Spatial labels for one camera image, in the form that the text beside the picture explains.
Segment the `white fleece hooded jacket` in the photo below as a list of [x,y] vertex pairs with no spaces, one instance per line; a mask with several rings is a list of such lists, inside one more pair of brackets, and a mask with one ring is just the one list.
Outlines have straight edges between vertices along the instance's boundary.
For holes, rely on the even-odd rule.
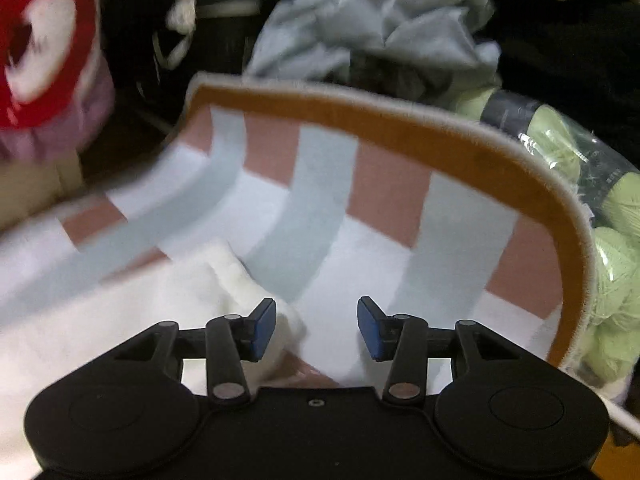
[[44,387],[157,322],[200,328],[217,316],[247,315],[270,295],[250,277],[227,242],[214,240],[4,328],[2,478],[31,479],[38,474],[23,416]]

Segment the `black clothes pile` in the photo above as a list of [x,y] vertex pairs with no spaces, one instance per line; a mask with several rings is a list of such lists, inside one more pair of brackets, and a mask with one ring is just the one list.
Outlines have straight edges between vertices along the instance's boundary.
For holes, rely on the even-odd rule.
[[[154,152],[197,72],[238,74],[285,0],[102,0],[114,115],[88,155],[120,165]],[[639,157],[639,0],[489,0],[473,38],[498,44],[512,92],[546,102]]]

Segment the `checkered pink grey rug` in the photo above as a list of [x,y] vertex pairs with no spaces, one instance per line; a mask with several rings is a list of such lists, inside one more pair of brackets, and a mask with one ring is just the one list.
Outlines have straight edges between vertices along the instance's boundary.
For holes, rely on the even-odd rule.
[[356,302],[475,318],[570,368],[594,271],[573,191],[496,130],[324,84],[199,76],[140,176],[1,241],[1,331],[116,278],[227,242],[278,300],[274,340],[342,385],[378,384]]

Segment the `light green yarn pack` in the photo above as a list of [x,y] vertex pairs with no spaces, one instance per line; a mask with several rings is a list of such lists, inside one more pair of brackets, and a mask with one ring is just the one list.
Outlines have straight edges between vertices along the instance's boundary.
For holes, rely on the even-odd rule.
[[596,251],[596,296],[574,370],[620,400],[639,362],[639,170],[550,105],[498,87],[463,92],[452,112],[494,127],[574,191]]

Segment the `quilted strawberry bedspread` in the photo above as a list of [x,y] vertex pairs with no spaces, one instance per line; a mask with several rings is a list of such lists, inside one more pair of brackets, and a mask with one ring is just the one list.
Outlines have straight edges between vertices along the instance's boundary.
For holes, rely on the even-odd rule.
[[79,152],[111,115],[99,0],[1,0],[1,158]]

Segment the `grey crumpled garment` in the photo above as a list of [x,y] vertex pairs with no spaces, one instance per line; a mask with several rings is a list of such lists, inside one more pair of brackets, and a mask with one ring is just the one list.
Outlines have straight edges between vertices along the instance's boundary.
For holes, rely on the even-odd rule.
[[498,84],[498,44],[474,37],[493,13],[490,0],[282,0],[244,73],[447,99]]

